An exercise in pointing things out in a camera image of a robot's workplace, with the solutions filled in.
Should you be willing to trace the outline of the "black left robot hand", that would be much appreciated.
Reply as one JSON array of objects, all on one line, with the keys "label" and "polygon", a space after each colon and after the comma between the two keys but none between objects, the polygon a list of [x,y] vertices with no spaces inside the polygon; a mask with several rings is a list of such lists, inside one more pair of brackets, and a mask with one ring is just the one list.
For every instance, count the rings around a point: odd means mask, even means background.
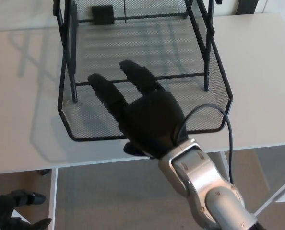
[{"label": "black left robot hand", "polygon": [[13,217],[17,207],[41,205],[46,201],[43,194],[29,192],[24,189],[11,191],[0,196],[0,230],[46,230],[51,218],[42,219],[34,224],[23,221],[20,217]]}]

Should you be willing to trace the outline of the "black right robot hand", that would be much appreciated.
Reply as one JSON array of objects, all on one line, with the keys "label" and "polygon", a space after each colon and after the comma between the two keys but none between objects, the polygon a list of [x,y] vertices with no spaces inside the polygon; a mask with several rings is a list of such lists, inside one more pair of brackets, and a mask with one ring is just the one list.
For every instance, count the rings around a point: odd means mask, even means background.
[{"label": "black right robot hand", "polygon": [[128,139],[123,151],[160,159],[188,139],[182,126],[184,113],[172,93],[146,67],[131,60],[124,60],[119,66],[141,94],[137,100],[127,103],[115,85],[98,73],[90,75],[88,82]]}]

